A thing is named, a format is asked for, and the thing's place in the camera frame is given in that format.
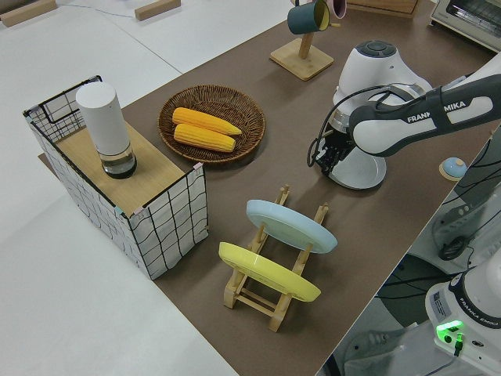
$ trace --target toaster oven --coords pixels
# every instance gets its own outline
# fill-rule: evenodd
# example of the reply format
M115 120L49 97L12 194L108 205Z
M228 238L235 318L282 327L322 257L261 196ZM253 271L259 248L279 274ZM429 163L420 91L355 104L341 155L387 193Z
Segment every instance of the toaster oven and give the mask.
M431 19L488 49L501 50L501 0L438 0Z

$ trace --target blue plate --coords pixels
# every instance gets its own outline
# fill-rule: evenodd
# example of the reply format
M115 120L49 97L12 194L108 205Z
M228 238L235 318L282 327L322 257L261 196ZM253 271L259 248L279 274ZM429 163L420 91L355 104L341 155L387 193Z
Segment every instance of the blue plate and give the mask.
M277 240L298 249L312 244L312 253L329 253L337 246L336 237L325 227L297 211L263 200L247 202L247 217Z

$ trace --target plate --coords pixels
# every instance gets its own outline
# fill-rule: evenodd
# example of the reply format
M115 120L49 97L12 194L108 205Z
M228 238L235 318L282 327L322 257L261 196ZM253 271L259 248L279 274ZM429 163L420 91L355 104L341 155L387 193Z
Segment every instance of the plate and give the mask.
M221 242L219 257L250 278L297 300L313 302L320 295L320 290L305 278L245 248Z
M177 107L186 107L229 121L242 131L235 138L235 150L223 153L178 143L174 139L176 124L172 113ZM265 115L247 95L235 89L218 85L199 85L173 95L162 107L158 118L160 137L177 154L206 164L224 164L239 161L253 152L265 134Z
M353 190L366 190L381 183L386 176L386 161L361 151L358 147L331 170L329 177Z
M328 253L337 239L325 227L297 211L263 200L247 202L247 217L257 227L265 224L265 232L298 249L312 244L311 253Z

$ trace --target brown table mat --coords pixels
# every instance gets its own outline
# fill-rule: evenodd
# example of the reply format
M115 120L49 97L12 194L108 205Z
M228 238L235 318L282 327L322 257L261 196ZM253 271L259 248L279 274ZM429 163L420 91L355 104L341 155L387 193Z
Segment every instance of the brown table mat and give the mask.
M340 28L315 34L313 45L331 55L334 64L310 81L269 59L270 52L295 38L282 23L124 109L126 120L182 169L193 163L169 150L157 133L160 109L175 93L194 85L227 85L248 94L265 112L267 129L253 161L207 168L209 237L156 280L239 374L314 375L453 188L440 176L439 163L451 156L471 162L495 128L491 123L406 147L387 159L387 177L375 190L345 189L307 167L308 146L358 43L395 44L404 61L432 85L475 71L493 57L457 34L428 26L432 6L420 2L413 19L348 11ZM212 41L201 35L200 43ZM245 214L247 201L273 201L284 183L290 184L287 206L304 215L329 204L324 226L339 245L328 255L310 256L303 276L322 294L312 303L293 301L273 333L262 313L239 302L233 310L223 306L231 269L219 259L218 243L247 246L255 231ZM285 266L292 266L297 255L273 239L262 254Z

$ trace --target mug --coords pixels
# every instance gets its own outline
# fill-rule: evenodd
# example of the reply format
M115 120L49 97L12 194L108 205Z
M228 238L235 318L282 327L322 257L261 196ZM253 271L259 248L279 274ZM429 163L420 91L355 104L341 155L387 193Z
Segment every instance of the mug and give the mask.
M287 25L292 34L324 31L329 26L329 21L329 7L323 0L304 5L299 5L299 0L296 0L295 7L287 14Z
M329 11L336 18L343 18L346 14L346 0L327 0Z

